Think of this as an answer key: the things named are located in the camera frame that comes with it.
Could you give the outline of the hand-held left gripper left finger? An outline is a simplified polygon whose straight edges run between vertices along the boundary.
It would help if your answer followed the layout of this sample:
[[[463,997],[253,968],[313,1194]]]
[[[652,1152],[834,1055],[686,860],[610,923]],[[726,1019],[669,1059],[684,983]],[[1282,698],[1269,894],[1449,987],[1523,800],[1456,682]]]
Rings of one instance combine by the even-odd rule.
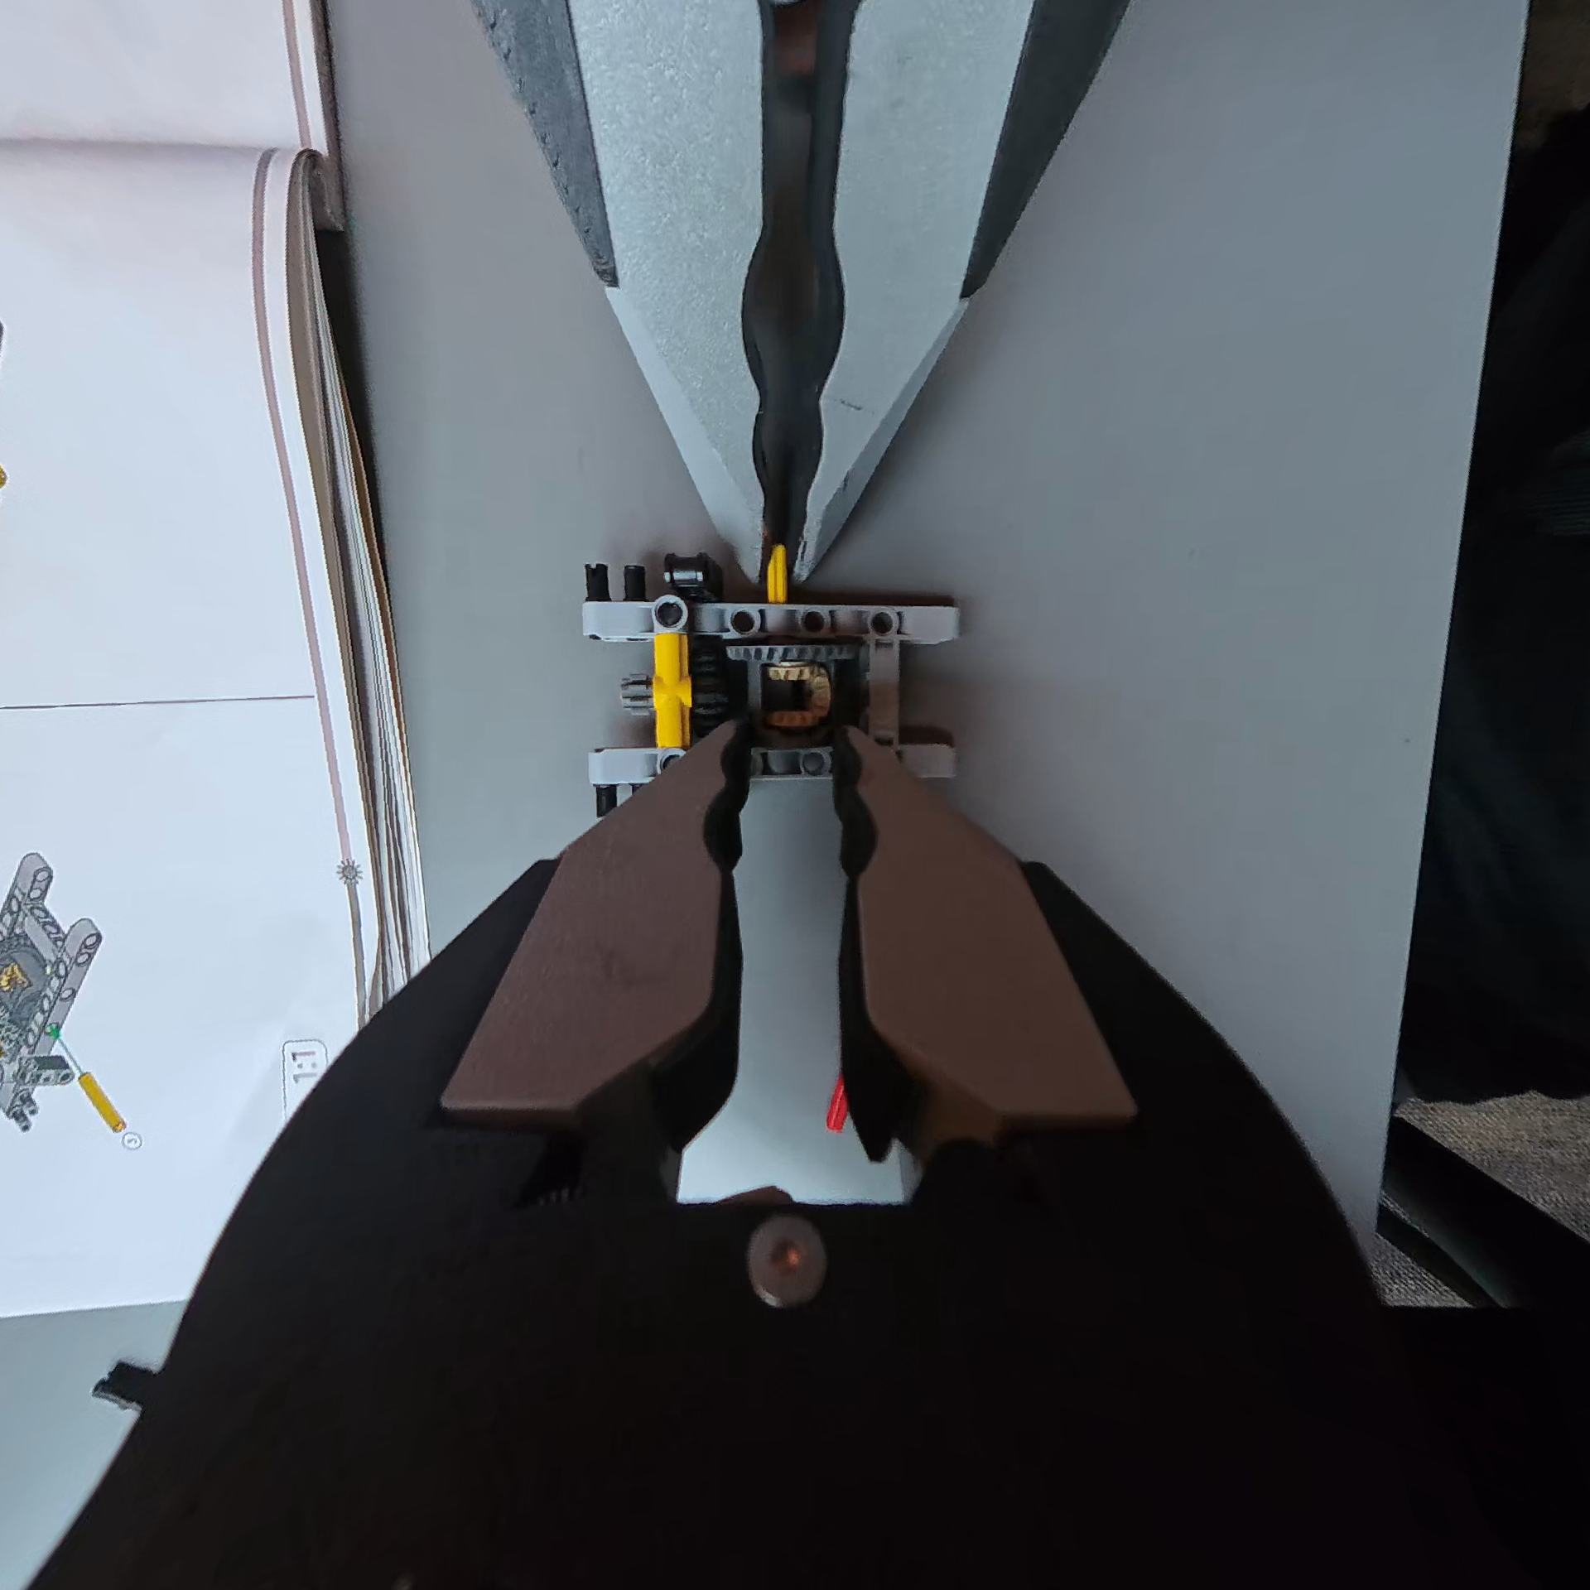
[[[739,1069],[748,792],[750,730],[728,722],[567,845],[444,1091],[451,1118],[576,1127],[637,1084],[669,1150],[703,1133]]]

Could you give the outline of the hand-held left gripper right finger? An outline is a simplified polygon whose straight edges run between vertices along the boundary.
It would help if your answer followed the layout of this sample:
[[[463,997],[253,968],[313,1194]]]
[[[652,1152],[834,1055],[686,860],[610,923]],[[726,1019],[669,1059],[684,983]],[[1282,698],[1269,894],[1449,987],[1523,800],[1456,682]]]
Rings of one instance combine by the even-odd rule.
[[[837,739],[841,1076],[870,1159],[1138,1116],[1023,862],[902,756]]]

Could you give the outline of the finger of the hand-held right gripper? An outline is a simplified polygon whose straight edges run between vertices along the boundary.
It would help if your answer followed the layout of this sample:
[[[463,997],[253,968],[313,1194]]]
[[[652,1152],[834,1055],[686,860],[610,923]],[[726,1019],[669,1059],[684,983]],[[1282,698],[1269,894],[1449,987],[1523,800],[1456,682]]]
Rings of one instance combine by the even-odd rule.
[[[764,230],[764,7],[572,1],[629,338],[707,514],[750,578],[764,565],[762,406],[745,342]]]
[[[964,315],[1030,1],[866,1],[849,33],[834,240],[841,346],[794,576],[841,535]]]

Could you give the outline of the grey lego differential housing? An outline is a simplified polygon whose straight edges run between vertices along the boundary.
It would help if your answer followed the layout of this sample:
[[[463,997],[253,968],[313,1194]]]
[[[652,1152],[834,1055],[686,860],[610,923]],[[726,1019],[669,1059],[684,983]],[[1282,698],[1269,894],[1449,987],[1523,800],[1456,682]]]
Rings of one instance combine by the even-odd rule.
[[[754,743],[767,749],[818,749],[834,743],[843,726],[860,726],[866,709],[866,665],[862,645],[853,641],[765,641],[726,645],[730,699],[747,715]],[[775,662],[824,662],[834,679],[828,726],[815,732],[777,732],[764,724],[760,707],[762,665]]]

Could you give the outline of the grey lego frame assembly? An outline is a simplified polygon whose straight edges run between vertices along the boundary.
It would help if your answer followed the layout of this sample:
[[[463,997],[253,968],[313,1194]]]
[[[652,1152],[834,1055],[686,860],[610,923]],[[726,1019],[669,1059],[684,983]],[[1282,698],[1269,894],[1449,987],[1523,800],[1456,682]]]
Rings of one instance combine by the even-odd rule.
[[[646,724],[644,743],[597,747],[589,754],[601,819],[728,722],[743,722],[748,730],[754,781],[828,781],[845,728],[860,730],[921,777],[947,781],[959,771],[959,751],[947,732],[911,728],[902,715],[906,650],[953,643],[962,633],[962,612],[951,601],[796,601],[788,595],[784,605],[771,605],[728,595],[724,567],[711,554],[669,554],[663,586],[656,592],[641,563],[624,567],[622,593],[612,592],[606,563],[589,563],[584,633],[648,652],[648,665],[622,682],[622,705]],[[862,645],[868,696],[860,726],[839,728],[834,743],[817,749],[754,743],[750,718],[735,713],[730,699],[726,645],[783,641]]]

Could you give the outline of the lego instruction booklet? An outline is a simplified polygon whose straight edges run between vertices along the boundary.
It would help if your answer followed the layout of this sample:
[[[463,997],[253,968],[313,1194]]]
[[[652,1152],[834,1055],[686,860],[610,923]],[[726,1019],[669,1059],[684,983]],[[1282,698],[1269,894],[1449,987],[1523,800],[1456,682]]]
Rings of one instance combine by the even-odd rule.
[[[188,1298],[429,959],[326,5],[5,3],[5,1318]]]

